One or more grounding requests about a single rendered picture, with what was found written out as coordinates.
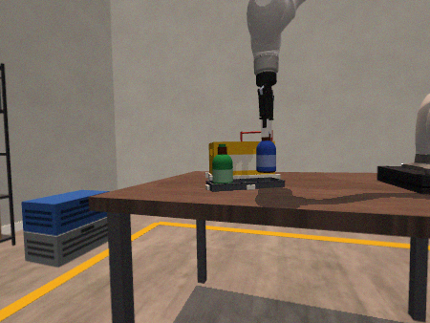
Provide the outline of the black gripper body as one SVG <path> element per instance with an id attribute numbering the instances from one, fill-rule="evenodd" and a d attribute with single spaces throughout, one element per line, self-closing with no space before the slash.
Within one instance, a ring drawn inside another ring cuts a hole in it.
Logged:
<path id="1" fill-rule="evenodd" d="M 277 82 L 277 74 L 275 72 L 262 72 L 256 76 L 256 85 L 260 88 L 264 86 L 266 89 L 266 97 L 268 97 L 268 89 Z M 261 85 L 262 84 L 262 85 Z"/>

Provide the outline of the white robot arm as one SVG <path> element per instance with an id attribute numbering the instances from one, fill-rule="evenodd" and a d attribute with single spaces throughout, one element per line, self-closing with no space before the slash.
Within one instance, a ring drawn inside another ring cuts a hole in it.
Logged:
<path id="1" fill-rule="evenodd" d="M 281 32 L 295 17 L 297 8 L 304 1 L 306 0 L 248 0 L 247 27 L 255 75 L 262 72 L 278 73 Z M 401 167 L 430 173 L 430 94 L 418 111 L 415 144 L 415 161 L 403 163 Z"/>

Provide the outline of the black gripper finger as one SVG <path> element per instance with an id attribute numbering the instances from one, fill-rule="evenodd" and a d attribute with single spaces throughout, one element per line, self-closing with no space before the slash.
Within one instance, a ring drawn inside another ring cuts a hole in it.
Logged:
<path id="1" fill-rule="evenodd" d="M 261 120 L 261 138 L 267 138 L 269 136 L 269 101 L 271 89 L 268 89 L 268 97 L 266 97 L 264 86 L 257 91 L 259 97 L 259 119 Z"/>
<path id="2" fill-rule="evenodd" d="M 272 121 L 274 120 L 274 118 L 273 118 L 273 101 L 274 101 L 274 96 L 273 96 L 273 91 L 271 90 L 270 101 L 269 101 L 269 133 L 270 133 L 271 138 L 272 138 Z"/>

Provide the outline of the blue bottle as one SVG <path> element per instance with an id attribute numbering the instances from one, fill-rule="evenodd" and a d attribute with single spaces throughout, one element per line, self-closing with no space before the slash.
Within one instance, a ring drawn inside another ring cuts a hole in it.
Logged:
<path id="1" fill-rule="evenodd" d="M 256 171 L 274 173 L 276 171 L 276 146 L 270 141 L 270 134 L 262 138 L 256 147 Z"/>

